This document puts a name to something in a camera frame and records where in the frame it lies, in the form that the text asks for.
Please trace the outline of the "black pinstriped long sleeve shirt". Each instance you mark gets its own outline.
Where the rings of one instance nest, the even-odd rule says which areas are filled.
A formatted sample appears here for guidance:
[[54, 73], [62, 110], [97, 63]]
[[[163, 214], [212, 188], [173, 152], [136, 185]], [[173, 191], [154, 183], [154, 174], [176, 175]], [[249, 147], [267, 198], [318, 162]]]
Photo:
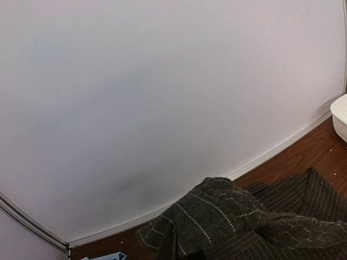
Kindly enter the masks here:
[[346, 259], [346, 200], [313, 168], [246, 188], [205, 178], [136, 235], [156, 259]]

